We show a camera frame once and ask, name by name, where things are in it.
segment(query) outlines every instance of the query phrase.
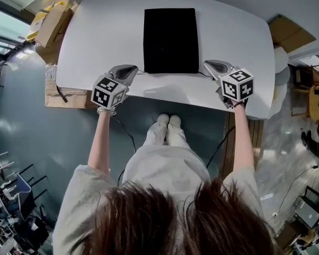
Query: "white pants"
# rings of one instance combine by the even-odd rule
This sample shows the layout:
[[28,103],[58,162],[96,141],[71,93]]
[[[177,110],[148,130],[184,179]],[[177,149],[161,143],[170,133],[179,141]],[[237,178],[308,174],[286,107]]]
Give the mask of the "white pants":
[[169,146],[190,149],[186,142],[184,131],[180,127],[173,126],[172,124],[166,125],[163,122],[156,122],[150,127],[147,133],[147,139],[143,145],[162,146],[164,145],[165,136]]

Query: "white table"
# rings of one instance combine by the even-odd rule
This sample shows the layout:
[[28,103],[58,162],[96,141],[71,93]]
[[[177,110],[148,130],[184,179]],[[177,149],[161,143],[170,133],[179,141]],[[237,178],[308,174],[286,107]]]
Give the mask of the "white table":
[[[268,116],[274,91],[274,51],[267,23],[214,0],[84,0],[62,44],[57,85],[91,90],[100,74],[120,64],[144,69],[144,9],[193,7],[199,41],[200,71],[205,60],[227,61],[255,76],[247,114]],[[128,95],[226,110],[217,85],[198,74],[143,74]]]

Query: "white shoe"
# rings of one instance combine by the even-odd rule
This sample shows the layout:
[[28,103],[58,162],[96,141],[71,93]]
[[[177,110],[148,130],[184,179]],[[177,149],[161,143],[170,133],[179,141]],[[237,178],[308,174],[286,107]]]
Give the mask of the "white shoe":
[[169,120],[169,124],[172,126],[175,126],[176,128],[181,127],[181,118],[178,117],[177,115],[172,115]]
[[159,123],[164,123],[166,125],[168,125],[168,122],[169,122],[169,115],[168,114],[165,114],[165,113],[162,113],[159,115],[159,117],[157,118],[157,121]]

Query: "brown hair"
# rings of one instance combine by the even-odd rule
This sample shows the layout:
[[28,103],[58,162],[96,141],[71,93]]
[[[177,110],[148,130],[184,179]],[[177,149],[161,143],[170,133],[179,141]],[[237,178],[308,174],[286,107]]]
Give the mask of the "brown hair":
[[177,209],[169,194],[136,184],[113,188],[97,212],[83,254],[275,254],[265,222],[220,180],[201,185],[182,217],[183,246],[175,243]]

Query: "cable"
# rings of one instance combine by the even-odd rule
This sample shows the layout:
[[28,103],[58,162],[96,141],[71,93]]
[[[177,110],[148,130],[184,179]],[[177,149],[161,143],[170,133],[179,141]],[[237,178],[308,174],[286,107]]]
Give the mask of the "cable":
[[313,189],[314,183],[315,183],[315,181],[316,181],[316,179],[317,179],[317,177],[318,177],[318,174],[319,174],[319,173],[317,173],[317,174],[315,175],[315,177],[314,177],[314,181],[313,181],[313,184],[312,184],[312,189]]
[[133,136],[129,133],[129,131],[127,130],[127,128],[125,127],[125,125],[123,125],[122,123],[121,123],[121,121],[119,121],[118,119],[117,119],[117,117],[115,117],[115,116],[111,116],[112,118],[115,118],[116,120],[117,120],[117,122],[124,128],[124,130],[125,130],[125,132],[127,133],[127,135],[131,138],[131,140],[132,140],[132,145],[133,145],[133,150],[134,150],[134,153],[136,153],[136,145],[135,145],[135,140],[133,139]]
[[219,145],[217,146],[217,148],[215,149],[214,153],[212,154],[211,158],[210,158],[209,161],[208,161],[208,164],[207,164],[207,166],[206,166],[207,168],[208,168],[209,164],[211,164],[211,162],[212,162],[212,160],[213,160],[213,158],[214,158],[216,152],[218,151],[218,149],[220,148],[220,146],[224,143],[224,141],[227,139],[229,133],[230,133],[233,129],[235,129],[235,126],[233,126],[233,127],[226,133],[226,135],[224,136],[223,140],[219,143]]
[[287,194],[289,193],[289,191],[290,191],[291,188],[292,188],[293,182],[294,182],[296,179],[298,179],[300,176],[302,176],[305,172],[307,172],[308,170],[310,170],[310,169],[319,169],[319,165],[314,165],[314,166],[312,166],[311,168],[306,169],[305,171],[303,171],[300,175],[298,175],[298,176],[291,182],[291,185],[289,186],[289,188],[288,188],[288,190],[287,190],[287,193],[286,193],[285,196],[283,197],[283,199],[282,199],[282,201],[281,201],[281,204],[280,204],[278,210],[276,211],[276,214],[278,214],[278,213],[280,212],[281,207],[282,207],[282,205],[283,205],[283,203],[284,203],[284,201],[285,201],[285,199],[286,199],[286,197],[287,197]]
[[[127,130],[127,128],[125,127],[125,125],[123,125],[121,123],[121,121],[119,121],[117,119],[117,117],[115,116],[111,116],[112,118],[115,118],[117,120],[117,122],[124,128],[125,132],[127,133],[127,135],[131,138],[131,141],[132,141],[132,145],[133,145],[133,153],[135,154],[136,153],[136,145],[135,145],[135,140],[133,139],[133,136],[129,133],[129,131]],[[125,169],[123,169],[123,171],[120,173],[119,177],[118,177],[118,181],[117,181],[117,186],[119,186],[119,182],[121,180],[121,176],[124,174],[125,172]]]
[[145,71],[143,71],[143,70],[139,70],[138,69],[138,71],[140,71],[140,73],[137,73],[137,74],[140,74],[140,75],[142,75],[142,74],[147,74]]
[[209,78],[208,75],[206,75],[206,74],[204,74],[204,73],[202,73],[202,72],[200,72],[200,71],[198,71],[198,73],[201,74],[201,75],[204,75],[204,76],[207,77],[207,78]]

